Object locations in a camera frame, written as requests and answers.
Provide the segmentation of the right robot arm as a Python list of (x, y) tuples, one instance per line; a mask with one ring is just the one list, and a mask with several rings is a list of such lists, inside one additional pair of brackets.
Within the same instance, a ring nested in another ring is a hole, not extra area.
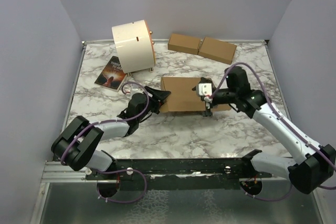
[(211, 109), (228, 104), (236, 112), (245, 113), (270, 132), (291, 154), (290, 158), (271, 156), (261, 150), (253, 150), (241, 160), (241, 171), (246, 177), (259, 172), (285, 178), (301, 193), (309, 194), (335, 172), (335, 149), (322, 146), (289, 121), (271, 102), (264, 85), (252, 89), (243, 63), (235, 63), (225, 70), (221, 82), (227, 87), (214, 86), (212, 80), (201, 78), (194, 91), (205, 103), (205, 114)]

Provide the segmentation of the brown cardboard box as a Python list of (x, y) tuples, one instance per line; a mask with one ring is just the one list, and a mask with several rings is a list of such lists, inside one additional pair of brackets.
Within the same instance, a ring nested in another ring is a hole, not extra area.
[(160, 112), (202, 112), (205, 103), (192, 89), (200, 82), (195, 77), (162, 77), (161, 90), (170, 91)]

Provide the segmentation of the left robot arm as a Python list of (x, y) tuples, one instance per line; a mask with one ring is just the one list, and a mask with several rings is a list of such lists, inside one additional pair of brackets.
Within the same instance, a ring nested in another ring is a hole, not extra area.
[(153, 113), (160, 113), (161, 106), (171, 94), (171, 91), (157, 90), (136, 82), (123, 84), (123, 93), (126, 93), (124, 86), (128, 84), (135, 85), (143, 91), (131, 93), (128, 106), (119, 115), (94, 123), (83, 116), (77, 116), (53, 142), (51, 151), (60, 159), (62, 165), (69, 166), (74, 171), (84, 167), (95, 169), (104, 179), (115, 175), (115, 159), (105, 151), (97, 150), (99, 142), (132, 135), (140, 123)]

